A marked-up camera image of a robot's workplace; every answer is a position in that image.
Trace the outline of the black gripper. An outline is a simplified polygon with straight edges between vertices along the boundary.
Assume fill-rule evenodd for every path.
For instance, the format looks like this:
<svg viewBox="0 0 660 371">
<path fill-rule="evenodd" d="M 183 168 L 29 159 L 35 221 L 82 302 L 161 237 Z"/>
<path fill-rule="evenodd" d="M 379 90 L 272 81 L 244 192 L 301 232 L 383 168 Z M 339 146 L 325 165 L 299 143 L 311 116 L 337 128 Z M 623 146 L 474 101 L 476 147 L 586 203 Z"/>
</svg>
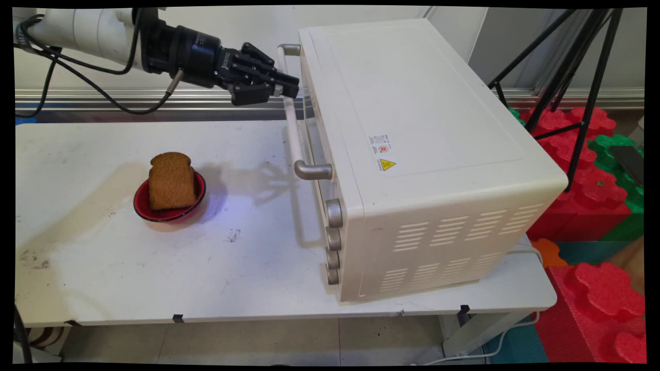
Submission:
<svg viewBox="0 0 660 371">
<path fill-rule="evenodd" d="M 268 83 L 245 85 L 245 74 L 233 70 L 231 58 L 236 55 L 240 55 L 241 66 Z M 299 78 L 279 71 L 274 59 L 254 44 L 245 42 L 240 49 L 222 47 L 219 38 L 183 26 L 175 28 L 175 73 L 179 71 L 183 73 L 180 80 L 192 85 L 229 87 L 234 106 L 267 103 L 279 96 L 293 99 L 299 93 Z"/>
</svg>

